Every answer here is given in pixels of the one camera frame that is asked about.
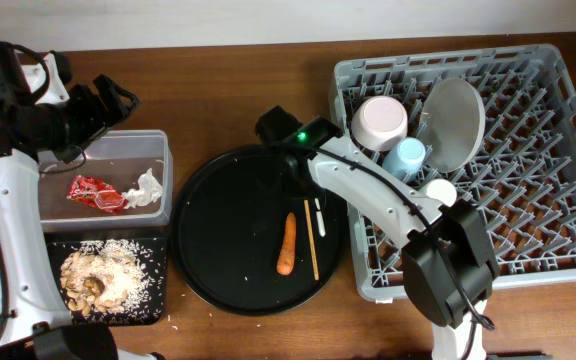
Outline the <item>pink bowl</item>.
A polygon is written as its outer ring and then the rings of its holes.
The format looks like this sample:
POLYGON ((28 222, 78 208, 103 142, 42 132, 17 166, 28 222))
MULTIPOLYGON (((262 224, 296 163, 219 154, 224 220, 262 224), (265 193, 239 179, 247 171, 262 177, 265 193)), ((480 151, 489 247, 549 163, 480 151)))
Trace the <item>pink bowl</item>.
POLYGON ((365 100, 351 121, 354 139, 372 151, 389 151, 408 133, 408 115, 404 106, 387 96, 365 100))

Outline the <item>red snack wrapper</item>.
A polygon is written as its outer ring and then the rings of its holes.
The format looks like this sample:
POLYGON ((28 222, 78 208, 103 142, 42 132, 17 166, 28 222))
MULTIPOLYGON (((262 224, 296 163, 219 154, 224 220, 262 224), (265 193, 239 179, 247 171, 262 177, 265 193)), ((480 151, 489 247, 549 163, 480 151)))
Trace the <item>red snack wrapper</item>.
POLYGON ((128 203, 128 200, 112 185, 94 177, 81 175, 74 177, 67 198, 113 215, 122 212, 128 203))

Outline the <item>wooden chopstick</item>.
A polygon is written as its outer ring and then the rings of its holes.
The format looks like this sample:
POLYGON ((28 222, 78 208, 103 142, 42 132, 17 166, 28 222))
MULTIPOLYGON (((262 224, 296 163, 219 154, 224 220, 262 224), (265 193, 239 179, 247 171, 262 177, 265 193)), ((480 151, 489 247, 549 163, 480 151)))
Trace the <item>wooden chopstick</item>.
POLYGON ((309 239, 309 247, 310 247, 310 254, 311 254, 311 261, 312 261, 313 276, 314 276, 315 281, 319 281, 320 276, 319 276, 318 261, 317 261, 317 254, 316 254, 315 239, 314 239, 314 233, 313 233, 313 225, 312 225, 309 200, 304 199, 303 204, 304 204, 304 212, 305 212, 305 218, 306 218, 307 234, 308 234, 308 239, 309 239))

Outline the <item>white tissue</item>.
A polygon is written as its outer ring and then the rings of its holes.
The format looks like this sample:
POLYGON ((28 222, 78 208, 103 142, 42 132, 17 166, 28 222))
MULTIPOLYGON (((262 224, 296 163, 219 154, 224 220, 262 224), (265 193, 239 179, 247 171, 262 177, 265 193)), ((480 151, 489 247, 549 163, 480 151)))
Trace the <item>white tissue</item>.
POLYGON ((163 186, 155 178, 151 168, 139 176, 137 185, 136 189, 131 188, 122 193, 126 200, 125 209, 147 206, 163 195, 163 186))

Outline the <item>white plastic fork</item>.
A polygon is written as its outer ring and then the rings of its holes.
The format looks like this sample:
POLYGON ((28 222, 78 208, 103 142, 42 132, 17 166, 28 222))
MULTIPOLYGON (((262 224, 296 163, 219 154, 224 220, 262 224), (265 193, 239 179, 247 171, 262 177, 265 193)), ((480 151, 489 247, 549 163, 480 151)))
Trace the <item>white plastic fork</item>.
POLYGON ((324 221, 322 206, 321 206, 321 203, 319 201, 319 198, 315 198, 314 200, 315 200, 315 206, 316 206, 317 228, 318 228, 319 236, 323 238, 326 236, 326 228, 325 228, 325 221, 324 221))

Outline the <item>light blue plastic cup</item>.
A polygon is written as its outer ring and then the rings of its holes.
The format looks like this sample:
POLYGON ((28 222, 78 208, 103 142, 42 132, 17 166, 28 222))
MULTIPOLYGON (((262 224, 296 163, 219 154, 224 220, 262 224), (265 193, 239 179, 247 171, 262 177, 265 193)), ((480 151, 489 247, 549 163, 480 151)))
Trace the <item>light blue plastic cup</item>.
POLYGON ((382 168, 400 181, 414 176, 426 157, 424 144, 416 138, 401 140, 384 158, 382 168))

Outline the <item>white paper cup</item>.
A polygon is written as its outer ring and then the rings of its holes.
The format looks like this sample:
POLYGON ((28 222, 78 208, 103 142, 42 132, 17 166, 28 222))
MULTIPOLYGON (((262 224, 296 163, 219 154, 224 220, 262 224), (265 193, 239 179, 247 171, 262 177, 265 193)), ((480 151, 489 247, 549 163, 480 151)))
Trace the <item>white paper cup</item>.
POLYGON ((426 197, 440 201, 448 207, 451 207, 457 201, 455 186, 450 181, 441 178, 430 180, 420 188, 419 192, 426 197))

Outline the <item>grey round plate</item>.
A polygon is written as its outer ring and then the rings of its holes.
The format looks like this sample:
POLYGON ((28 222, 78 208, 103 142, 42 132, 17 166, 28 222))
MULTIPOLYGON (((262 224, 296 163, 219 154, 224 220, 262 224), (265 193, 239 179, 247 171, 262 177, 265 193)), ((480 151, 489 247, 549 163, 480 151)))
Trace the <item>grey round plate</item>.
POLYGON ((485 108, 475 87, 460 78, 437 84, 428 95, 415 137, 432 150, 426 163, 452 172, 478 152, 485 130, 485 108))

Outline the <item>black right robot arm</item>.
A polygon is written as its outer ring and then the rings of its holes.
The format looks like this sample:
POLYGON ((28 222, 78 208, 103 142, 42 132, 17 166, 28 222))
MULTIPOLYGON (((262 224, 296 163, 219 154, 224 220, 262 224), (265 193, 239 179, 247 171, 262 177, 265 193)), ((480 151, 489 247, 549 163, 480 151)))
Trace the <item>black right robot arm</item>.
POLYGON ((432 324, 432 358, 487 358, 483 333, 495 325, 484 309, 500 270, 474 206, 462 199, 448 206, 412 189, 321 116, 302 124, 275 106, 255 133, 305 196, 333 192, 394 241, 405 292, 432 324))

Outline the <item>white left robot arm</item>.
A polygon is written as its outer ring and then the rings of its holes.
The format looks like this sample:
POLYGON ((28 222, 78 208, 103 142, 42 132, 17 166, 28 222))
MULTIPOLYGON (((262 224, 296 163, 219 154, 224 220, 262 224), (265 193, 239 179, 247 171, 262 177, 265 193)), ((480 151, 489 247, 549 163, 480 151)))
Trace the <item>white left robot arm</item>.
POLYGON ((37 57, 32 87, 23 52, 0 41, 0 359, 125 359, 107 325, 74 324, 61 298, 40 222, 38 156, 83 159, 139 101, 104 75, 73 84, 57 52, 37 57))

